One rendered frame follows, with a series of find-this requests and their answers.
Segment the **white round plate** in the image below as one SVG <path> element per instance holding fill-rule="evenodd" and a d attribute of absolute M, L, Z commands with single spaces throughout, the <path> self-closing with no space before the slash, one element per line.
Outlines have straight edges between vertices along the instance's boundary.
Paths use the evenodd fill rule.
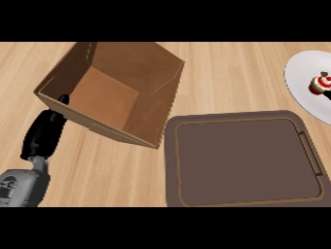
<path fill-rule="evenodd" d="M 331 77 L 331 53 L 304 51 L 289 58 L 285 65 L 285 82 L 291 95 L 306 111 L 331 125 L 331 100 L 323 94 L 309 91 L 310 81 L 322 72 Z"/>

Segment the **brown open wooden box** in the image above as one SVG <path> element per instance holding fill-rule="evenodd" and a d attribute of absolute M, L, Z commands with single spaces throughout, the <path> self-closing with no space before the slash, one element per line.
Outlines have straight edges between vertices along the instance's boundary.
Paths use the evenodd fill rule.
<path fill-rule="evenodd" d="M 90 131 L 160 146 L 185 62 L 154 42 L 77 42 L 34 89 Z"/>

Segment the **brown square tray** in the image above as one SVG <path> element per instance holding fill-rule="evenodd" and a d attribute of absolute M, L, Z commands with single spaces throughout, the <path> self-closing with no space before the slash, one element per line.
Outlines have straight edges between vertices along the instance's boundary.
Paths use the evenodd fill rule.
<path fill-rule="evenodd" d="M 164 154 L 170 206 L 331 206 L 331 181 L 291 111 L 171 118 Z"/>

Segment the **red and white cupcake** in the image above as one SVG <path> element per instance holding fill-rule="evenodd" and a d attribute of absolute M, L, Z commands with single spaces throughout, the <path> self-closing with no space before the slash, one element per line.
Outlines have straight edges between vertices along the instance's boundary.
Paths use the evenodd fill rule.
<path fill-rule="evenodd" d="M 331 90 L 331 76 L 326 72 L 322 72 L 318 77 L 313 77 L 309 84 L 309 91 L 319 95 L 326 90 Z"/>

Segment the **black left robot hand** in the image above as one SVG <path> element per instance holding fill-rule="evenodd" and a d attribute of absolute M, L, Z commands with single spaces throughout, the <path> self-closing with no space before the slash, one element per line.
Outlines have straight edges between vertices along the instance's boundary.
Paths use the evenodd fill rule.
<path fill-rule="evenodd" d="M 25 135 L 21 159 L 40 156 L 46 159 L 53 155 L 67 119 L 52 109 L 43 110 L 36 117 Z"/>

